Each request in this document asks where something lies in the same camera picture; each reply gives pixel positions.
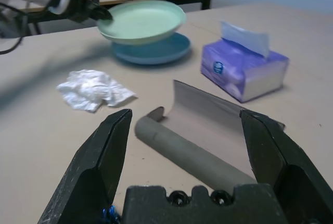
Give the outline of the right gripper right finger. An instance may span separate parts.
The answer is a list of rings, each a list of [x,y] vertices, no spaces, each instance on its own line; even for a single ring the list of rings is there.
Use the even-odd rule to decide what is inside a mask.
[[[332,223],[332,189],[284,125],[240,112],[249,161],[258,183],[269,184],[289,223]]]

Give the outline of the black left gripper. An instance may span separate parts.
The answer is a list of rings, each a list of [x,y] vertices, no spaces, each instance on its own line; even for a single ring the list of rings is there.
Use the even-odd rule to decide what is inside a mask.
[[[113,20],[111,13],[105,7],[100,6],[99,0],[70,0],[65,16],[77,23],[88,19]]]

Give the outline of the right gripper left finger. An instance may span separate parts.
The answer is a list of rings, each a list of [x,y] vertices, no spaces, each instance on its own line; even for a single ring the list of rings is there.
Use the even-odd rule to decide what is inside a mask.
[[[39,223],[107,223],[122,173],[132,111],[109,115],[75,153]]]

